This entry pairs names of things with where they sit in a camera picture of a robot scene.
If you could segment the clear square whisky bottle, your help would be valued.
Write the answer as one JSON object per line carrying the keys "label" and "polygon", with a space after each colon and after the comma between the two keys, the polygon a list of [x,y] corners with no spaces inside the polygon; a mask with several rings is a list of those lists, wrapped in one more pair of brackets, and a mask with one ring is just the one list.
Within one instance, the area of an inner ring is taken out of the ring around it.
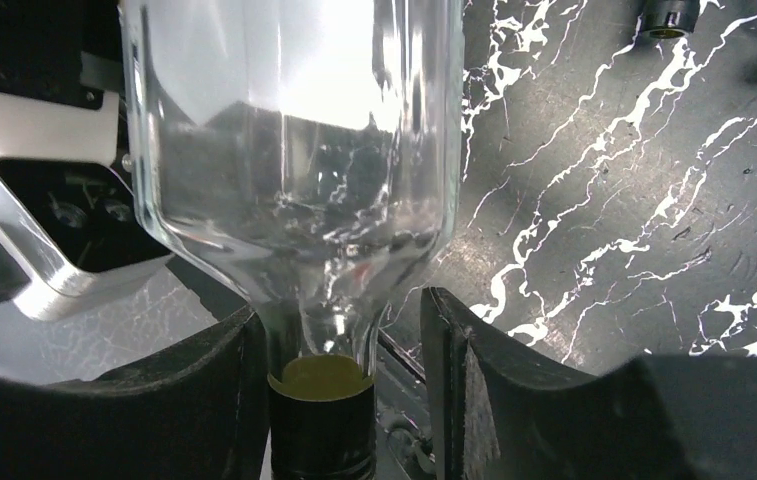
{"label": "clear square whisky bottle", "polygon": [[122,1],[137,217],[266,336],[276,479],[371,479],[377,327],[453,233],[458,1]]}

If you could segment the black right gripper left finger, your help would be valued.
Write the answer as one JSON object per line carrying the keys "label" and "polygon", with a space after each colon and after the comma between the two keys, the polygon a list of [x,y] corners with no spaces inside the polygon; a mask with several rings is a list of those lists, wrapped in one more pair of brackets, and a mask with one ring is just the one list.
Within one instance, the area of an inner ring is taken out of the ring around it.
{"label": "black right gripper left finger", "polygon": [[243,308],[91,381],[0,377],[0,479],[257,479],[264,348]]}

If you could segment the dark green wine bottle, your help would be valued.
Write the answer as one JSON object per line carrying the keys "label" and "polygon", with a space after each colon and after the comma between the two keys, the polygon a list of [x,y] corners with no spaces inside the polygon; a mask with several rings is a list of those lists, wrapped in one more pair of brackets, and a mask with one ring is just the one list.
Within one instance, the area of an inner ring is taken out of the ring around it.
{"label": "dark green wine bottle", "polygon": [[699,0],[646,0],[639,34],[658,40],[685,37],[694,32],[699,16]]}

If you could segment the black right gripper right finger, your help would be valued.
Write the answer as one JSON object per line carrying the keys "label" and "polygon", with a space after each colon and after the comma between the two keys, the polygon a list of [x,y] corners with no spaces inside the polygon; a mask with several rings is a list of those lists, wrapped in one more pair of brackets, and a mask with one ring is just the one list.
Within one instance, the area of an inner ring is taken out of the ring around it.
{"label": "black right gripper right finger", "polygon": [[593,376],[434,287],[420,327],[441,479],[757,479],[757,357],[638,356]]}

